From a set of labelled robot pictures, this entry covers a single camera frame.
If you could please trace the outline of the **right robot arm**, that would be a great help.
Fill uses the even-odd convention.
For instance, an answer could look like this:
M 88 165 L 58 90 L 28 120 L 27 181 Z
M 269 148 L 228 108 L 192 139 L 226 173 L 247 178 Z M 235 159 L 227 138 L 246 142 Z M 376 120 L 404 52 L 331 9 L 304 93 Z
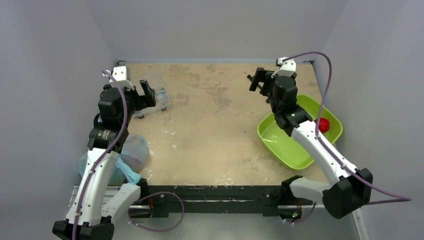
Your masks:
M 370 203 L 372 173 L 358 169 L 345 159 L 318 129 L 318 122 L 298 104 L 298 88 L 292 73 L 272 76 L 273 71 L 258 67 L 249 79 L 250 91 L 259 84 L 260 94 L 267 97 L 276 125 L 313 158 L 324 173 L 327 183 L 291 177 L 281 184 L 280 196 L 288 204 L 298 199 L 324 205 L 327 212 L 341 219 Z

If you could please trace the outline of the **blue plastic bag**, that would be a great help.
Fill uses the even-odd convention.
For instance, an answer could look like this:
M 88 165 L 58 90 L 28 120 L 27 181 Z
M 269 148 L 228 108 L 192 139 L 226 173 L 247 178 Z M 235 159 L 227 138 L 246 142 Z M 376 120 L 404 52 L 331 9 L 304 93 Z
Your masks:
M 124 181 L 137 184 L 141 180 L 138 172 L 144 167 L 148 156 L 149 149 L 145 138 L 135 134 L 128 135 L 108 184 L 121 185 Z

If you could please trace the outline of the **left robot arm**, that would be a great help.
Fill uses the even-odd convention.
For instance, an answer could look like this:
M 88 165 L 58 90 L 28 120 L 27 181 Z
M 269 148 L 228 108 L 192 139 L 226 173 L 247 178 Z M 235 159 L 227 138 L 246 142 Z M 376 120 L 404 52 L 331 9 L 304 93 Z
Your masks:
M 149 199 L 144 178 L 125 183 L 118 193 L 104 203 L 109 179 L 119 160 L 128 126 L 135 112 L 155 107 L 156 91 L 147 80 L 139 81 L 143 94 L 128 80 L 103 86 L 99 95 L 98 114 L 88 137 L 85 169 L 75 199 L 64 220 L 56 221 L 52 233 L 61 240 L 111 240 L 115 222 L 130 204 L 142 205 Z

